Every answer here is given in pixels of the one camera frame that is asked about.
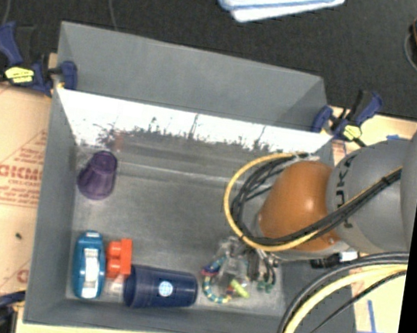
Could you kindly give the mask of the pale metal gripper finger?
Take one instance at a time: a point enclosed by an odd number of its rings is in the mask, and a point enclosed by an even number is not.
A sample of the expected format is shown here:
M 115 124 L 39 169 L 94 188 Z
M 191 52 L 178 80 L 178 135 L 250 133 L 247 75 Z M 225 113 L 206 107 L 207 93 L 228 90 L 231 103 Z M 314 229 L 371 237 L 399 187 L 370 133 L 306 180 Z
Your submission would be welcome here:
M 244 290 L 247 281 L 247 262 L 241 259 L 233 259 L 229 265 L 229 284 L 233 290 Z
M 228 238 L 223 241 L 218 249 L 215 259 L 215 271 L 218 273 L 224 273 L 229 271 L 233 264 L 236 250 L 238 249 L 238 240 Z

